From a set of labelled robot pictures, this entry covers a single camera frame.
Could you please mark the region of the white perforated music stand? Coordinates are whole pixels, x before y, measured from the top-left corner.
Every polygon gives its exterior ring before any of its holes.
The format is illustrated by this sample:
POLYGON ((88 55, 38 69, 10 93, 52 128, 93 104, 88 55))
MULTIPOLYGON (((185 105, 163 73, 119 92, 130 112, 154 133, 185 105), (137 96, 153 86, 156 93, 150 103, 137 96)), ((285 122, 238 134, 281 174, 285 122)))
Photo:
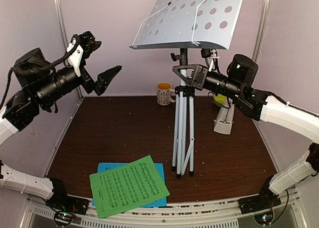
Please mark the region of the white perforated music stand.
MULTIPOLYGON (((224 49, 231 44, 243 0, 157 0, 130 48, 171 49, 173 61, 188 65, 188 49, 224 49)), ((181 78, 175 89, 172 170, 194 173, 194 90, 181 78)))

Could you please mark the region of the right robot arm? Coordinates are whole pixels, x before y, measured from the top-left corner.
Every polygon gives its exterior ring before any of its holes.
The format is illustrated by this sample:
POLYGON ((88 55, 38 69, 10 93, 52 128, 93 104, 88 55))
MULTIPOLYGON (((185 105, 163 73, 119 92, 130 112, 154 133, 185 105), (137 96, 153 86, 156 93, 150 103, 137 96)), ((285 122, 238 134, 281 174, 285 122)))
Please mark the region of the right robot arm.
POLYGON ((302 157, 266 182, 267 187, 255 201, 259 208, 265 209, 275 196, 319 172, 319 115, 290 104, 272 92, 252 88, 258 69, 252 59, 236 54, 226 75, 210 72, 200 64, 174 66, 172 70, 193 89, 207 89, 230 98, 243 115, 282 126, 312 141, 302 157))

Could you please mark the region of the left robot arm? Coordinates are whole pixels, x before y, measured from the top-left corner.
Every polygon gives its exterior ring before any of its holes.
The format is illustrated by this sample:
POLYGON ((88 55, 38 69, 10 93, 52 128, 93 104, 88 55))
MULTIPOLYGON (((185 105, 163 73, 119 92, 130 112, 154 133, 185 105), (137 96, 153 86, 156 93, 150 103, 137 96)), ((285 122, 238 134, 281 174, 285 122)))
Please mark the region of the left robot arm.
POLYGON ((101 45, 86 31, 74 34, 63 56, 53 62, 45 59, 40 48, 17 59, 8 72, 0 103, 1 144, 23 131, 41 110, 57 113, 57 101, 78 87, 102 95, 122 66, 107 69, 94 80, 85 69, 86 60, 101 45))

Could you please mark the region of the floral ceramic mug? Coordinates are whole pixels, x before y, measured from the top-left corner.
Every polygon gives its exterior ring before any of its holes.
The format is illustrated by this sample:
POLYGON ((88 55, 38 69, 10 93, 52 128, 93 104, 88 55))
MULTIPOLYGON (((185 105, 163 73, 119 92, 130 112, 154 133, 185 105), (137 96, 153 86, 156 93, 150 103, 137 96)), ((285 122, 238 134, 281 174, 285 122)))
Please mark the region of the floral ceramic mug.
POLYGON ((171 103, 175 103, 175 99, 172 98, 174 95, 175 90, 170 83, 161 82, 157 84, 157 103, 160 106, 168 106, 171 103))

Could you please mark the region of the small yellow-green bowl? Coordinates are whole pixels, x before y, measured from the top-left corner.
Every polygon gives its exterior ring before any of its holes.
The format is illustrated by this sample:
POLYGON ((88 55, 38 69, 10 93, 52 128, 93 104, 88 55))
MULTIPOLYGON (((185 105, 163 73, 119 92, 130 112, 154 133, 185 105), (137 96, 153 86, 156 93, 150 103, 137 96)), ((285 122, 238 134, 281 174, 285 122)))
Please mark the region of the small yellow-green bowl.
POLYGON ((214 103, 219 106, 219 107, 222 107, 224 105, 224 103, 226 102, 227 98, 221 94, 215 94, 213 96, 213 101, 214 103))

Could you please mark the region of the white metronome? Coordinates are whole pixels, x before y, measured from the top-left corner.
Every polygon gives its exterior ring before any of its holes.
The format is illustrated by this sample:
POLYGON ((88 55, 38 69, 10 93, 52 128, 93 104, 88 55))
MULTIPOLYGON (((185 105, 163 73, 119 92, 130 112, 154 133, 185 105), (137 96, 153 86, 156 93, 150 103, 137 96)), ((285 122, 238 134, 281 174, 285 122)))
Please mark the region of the white metronome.
POLYGON ((216 119, 214 120, 214 132, 223 135, 230 135, 233 125, 234 109, 235 107, 231 104, 231 101, 228 102, 226 100, 224 102, 216 119))

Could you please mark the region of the green sheet music page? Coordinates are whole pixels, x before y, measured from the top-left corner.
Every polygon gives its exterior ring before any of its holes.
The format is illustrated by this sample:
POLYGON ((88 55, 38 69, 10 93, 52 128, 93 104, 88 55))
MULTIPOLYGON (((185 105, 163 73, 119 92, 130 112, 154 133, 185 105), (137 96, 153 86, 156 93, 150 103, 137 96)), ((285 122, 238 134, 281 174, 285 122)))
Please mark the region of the green sheet music page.
POLYGON ((97 217, 107 218, 170 195, 150 155, 89 176, 97 217))

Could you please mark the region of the blue sheet music page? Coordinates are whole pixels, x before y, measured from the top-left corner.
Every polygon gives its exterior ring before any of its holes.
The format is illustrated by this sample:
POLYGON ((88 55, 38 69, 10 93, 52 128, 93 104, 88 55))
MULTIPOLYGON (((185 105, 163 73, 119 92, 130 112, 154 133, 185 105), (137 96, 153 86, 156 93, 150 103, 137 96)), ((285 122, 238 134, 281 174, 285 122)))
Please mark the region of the blue sheet music page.
MULTIPOLYGON (((111 162, 107 162, 107 163, 99 163, 98 164, 98 168, 97 168, 97 172, 104 172, 104 171, 108 171, 120 166, 124 166, 127 163, 111 163, 111 162)), ((162 163, 155 163, 155 167, 160 175, 160 177, 162 178, 163 182, 165 182, 165 174, 164 174, 164 166, 162 163)), ((167 198, 161 198, 159 200, 153 201, 152 203, 146 204, 144 206, 142 206, 142 208, 158 208, 158 207, 166 207, 167 206, 167 198)))

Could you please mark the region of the left aluminium frame post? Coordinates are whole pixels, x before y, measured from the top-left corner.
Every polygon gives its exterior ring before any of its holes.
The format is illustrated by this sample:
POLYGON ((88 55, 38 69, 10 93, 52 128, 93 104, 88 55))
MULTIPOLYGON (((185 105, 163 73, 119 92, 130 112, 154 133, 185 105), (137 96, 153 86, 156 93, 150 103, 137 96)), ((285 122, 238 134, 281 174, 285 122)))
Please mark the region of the left aluminium frame post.
POLYGON ((55 7, 55 12, 56 12, 57 20, 58 20, 58 26, 60 30, 62 45, 63 45, 63 48, 66 49, 69 44, 69 40, 67 36, 61 0, 53 0, 53 4, 55 7))

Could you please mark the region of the aluminium frame post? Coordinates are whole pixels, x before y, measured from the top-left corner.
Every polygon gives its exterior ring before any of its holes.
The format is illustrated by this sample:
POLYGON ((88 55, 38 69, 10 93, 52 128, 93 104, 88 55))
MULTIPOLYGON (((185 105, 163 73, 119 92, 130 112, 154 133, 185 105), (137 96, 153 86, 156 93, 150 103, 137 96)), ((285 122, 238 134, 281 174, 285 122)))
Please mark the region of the aluminium frame post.
POLYGON ((55 12, 56 12, 57 20, 58 20, 58 26, 60 30, 62 45, 63 45, 63 48, 66 49, 69 44, 69 40, 67 36, 61 0, 53 0, 53 4, 55 7, 55 12))
POLYGON ((259 27, 257 31, 254 51, 253 51, 253 61, 257 64, 260 63, 261 59, 261 51, 263 43, 266 39, 269 19, 270 19, 270 12, 271 12, 271 0, 263 0, 261 14, 260 14, 260 21, 259 27))

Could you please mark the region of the right aluminium frame post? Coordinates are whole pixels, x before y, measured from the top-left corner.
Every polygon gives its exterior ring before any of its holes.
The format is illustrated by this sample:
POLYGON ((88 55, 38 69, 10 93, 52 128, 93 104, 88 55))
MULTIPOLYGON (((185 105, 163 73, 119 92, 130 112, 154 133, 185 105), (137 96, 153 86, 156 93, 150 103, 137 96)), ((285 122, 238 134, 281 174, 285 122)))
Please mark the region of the right aluminium frame post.
POLYGON ((261 14, 260 14, 260 21, 259 27, 257 31, 254 51, 253 51, 253 61, 257 64, 260 63, 261 59, 261 51, 263 43, 266 39, 269 19, 270 19, 270 12, 271 12, 271 0, 263 0, 261 14))

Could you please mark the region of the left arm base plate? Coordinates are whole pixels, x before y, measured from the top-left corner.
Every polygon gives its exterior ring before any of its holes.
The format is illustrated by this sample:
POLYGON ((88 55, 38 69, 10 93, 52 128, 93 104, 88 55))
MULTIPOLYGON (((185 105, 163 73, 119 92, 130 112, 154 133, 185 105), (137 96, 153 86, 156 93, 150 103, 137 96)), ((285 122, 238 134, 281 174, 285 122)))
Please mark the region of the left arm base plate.
POLYGON ((83 198, 77 198, 73 196, 56 196, 53 195, 50 199, 46 200, 46 204, 56 210, 67 211, 76 215, 85 215, 89 200, 83 198))

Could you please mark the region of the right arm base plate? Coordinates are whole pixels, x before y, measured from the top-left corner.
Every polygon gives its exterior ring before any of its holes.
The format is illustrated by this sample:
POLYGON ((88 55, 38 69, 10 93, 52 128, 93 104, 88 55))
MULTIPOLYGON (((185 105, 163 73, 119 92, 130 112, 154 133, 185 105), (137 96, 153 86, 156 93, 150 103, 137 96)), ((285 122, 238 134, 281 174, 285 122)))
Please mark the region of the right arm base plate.
POLYGON ((279 206, 281 200, 278 196, 267 197, 261 195, 250 196, 238 200, 241 214, 255 213, 263 210, 269 210, 275 206, 279 206))

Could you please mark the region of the aluminium front rail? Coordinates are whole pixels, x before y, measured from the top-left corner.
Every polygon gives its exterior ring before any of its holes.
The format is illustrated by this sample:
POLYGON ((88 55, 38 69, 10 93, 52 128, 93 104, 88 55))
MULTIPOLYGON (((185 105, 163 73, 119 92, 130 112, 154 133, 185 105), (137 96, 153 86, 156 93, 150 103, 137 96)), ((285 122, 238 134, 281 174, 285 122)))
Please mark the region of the aluminium front rail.
POLYGON ((244 214, 239 198, 213 201, 169 203, 163 208, 137 208, 105 219, 97 217, 89 203, 86 214, 77 215, 70 228, 261 228, 257 219, 274 213, 272 228, 306 228, 300 198, 295 187, 280 195, 281 204, 244 214))

